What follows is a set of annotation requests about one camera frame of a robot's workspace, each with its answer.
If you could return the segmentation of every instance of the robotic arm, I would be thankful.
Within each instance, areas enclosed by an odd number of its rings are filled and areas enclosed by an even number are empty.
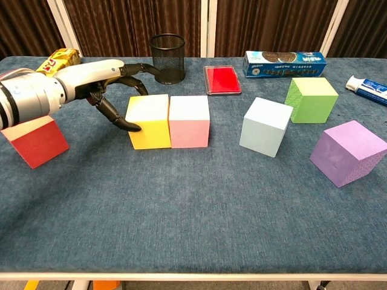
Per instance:
[[[138,132],[141,128],[127,122],[103,96],[111,83],[122,83],[147,95],[144,84],[132,76],[138,72],[157,75],[159,70],[146,63],[125,65],[111,59],[68,66],[54,77],[29,69],[8,72],[0,76],[0,130],[52,114],[73,100],[87,99],[120,129]]]

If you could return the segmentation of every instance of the blue table cloth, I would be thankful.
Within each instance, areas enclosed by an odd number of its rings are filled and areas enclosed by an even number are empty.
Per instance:
[[[0,73],[44,60],[9,57]],[[386,83],[387,60],[328,59],[339,94],[328,121],[290,122],[276,158],[239,137],[254,98],[283,103],[290,78],[245,79],[242,58],[186,58],[177,85],[136,77],[150,94],[203,95],[204,65],[233,65],[242,87],[209,97],[208,148],[133,150],[85,100],[53,115],[70,150],[35,170],[0,135],[1,272],[387,273],[387,158],[342,188],[309,160],[347,121],[387,140],[387,108],[345,89],[352,75]],[[125,114],[136,94],[111,85],[106,97]]]

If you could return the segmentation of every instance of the purple cube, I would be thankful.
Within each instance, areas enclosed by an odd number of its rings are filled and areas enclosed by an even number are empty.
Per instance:
[[[337,187],[365,175],[387,154],[387,143],[357,121],[325,130],[310,160]]]

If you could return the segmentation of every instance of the green cube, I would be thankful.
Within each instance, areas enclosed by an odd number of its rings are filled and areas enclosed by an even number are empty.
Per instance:
[[[293,123],[325,123],[339,95],[324,77],[298,77],[290,83],[285,104]]]

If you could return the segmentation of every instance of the blue biscuit package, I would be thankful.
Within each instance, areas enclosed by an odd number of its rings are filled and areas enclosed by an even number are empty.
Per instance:
[[[320,52],[246,51],[243,71],[245,77],[319,77],[326,64]]]

